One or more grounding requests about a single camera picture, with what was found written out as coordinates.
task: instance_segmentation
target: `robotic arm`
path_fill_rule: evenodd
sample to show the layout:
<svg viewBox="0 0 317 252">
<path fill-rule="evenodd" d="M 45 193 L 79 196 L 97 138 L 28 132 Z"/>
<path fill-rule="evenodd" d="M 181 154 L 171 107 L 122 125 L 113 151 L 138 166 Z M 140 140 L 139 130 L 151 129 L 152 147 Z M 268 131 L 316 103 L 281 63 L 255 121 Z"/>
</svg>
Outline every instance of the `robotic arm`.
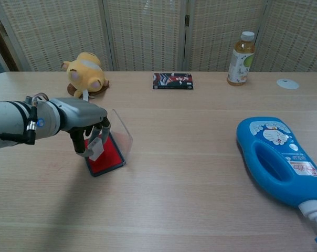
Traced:
<svg viewBox="0 0 317 252">
<path fill-rule="evenodd" d="M 109 135 L 110 122 L 105 109 L 78 98 L 53 98 L 44 93 L 21 101 L 0 101 L 0 148 L 18 143 L 35 144 L 35 140 L 51 137 L 60 130 L 70 134 L 75 152 L 90 156 L 84 136 L 91 140 L 102 131 L 102 142 Z"/>
</svg>

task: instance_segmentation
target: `woven folding screen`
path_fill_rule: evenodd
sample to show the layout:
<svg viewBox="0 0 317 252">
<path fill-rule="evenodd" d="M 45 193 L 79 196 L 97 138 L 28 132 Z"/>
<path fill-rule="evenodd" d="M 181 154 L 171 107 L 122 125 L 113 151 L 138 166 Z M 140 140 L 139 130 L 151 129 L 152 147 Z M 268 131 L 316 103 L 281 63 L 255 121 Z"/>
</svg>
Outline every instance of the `woven folding screen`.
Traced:
<svg viewBox="0 0 317 252">
<path fill-rule="evenodd" d="M 115 70 L 177 70 L 181 2 L 106 0 Z"/>
<path fill-rule="evenodd" d="M 227 71 L 242 31 L 256 32 L 264 0 L 195 1 L 189 70 Z"/>
<path fill-rule="evenodd" d="M 317 0 L 271 2 L 253 71 L 317 71 Z"/>
<path fill-rule="evenodd" d="M 63 60 L 95 53 L 110 70 L 97 0 L 0 0 L 30 69 L 60 71 Z"/>
</svg>

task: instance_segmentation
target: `stuffed animal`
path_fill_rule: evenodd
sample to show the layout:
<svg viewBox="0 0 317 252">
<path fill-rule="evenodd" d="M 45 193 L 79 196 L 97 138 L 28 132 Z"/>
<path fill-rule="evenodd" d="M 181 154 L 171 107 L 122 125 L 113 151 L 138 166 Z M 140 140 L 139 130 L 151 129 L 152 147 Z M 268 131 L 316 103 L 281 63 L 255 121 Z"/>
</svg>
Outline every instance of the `stuffed animal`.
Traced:
<svg viewBox="0 0 317 252">
<path fill-rule="evenodd" d="M 74 97 L 81 97 L 85 90 L 88 90 L 89 95 L 97 95 L 109 86 L 109 81 L 101 69 L 100 60 L 90 52 L 80 53 L 72 62 L 63 61 L 61 67 L 68 74 L 70 81 L 68 92 Z"/>
</svg>

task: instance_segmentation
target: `bottle label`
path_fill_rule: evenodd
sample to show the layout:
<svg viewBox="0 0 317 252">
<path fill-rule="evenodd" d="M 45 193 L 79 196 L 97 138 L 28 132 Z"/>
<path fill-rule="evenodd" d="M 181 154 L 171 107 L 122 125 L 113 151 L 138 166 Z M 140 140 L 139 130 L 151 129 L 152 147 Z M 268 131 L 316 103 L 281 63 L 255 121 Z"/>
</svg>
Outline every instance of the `bottle label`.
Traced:
<svg viewBox="0 0 317 252">
<path fill-rule="evenodd" d="M 317 169 L 311 162 L 288 161 L 297 175 L 317 177 Z"/>
<path fill-rule="evenodd" d="M 247 73 L 253 62 L 253 54 L 240 54 L 233 50 L 228 79 L 231 82 L 246 82 Z"/>
</svg>

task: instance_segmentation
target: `dark book cover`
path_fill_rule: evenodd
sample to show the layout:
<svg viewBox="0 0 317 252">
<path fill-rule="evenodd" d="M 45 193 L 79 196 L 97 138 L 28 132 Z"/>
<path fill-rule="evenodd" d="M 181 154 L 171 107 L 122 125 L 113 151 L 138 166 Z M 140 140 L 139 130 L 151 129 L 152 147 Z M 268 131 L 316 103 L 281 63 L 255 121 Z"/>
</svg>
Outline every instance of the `dark book cover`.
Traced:
<svg viewBox="0 0 317 252">
<path fill-rule="evenodd" d="M 194 89 L 189 73 L 154 73 L 153 89 Z"/>
</svg>

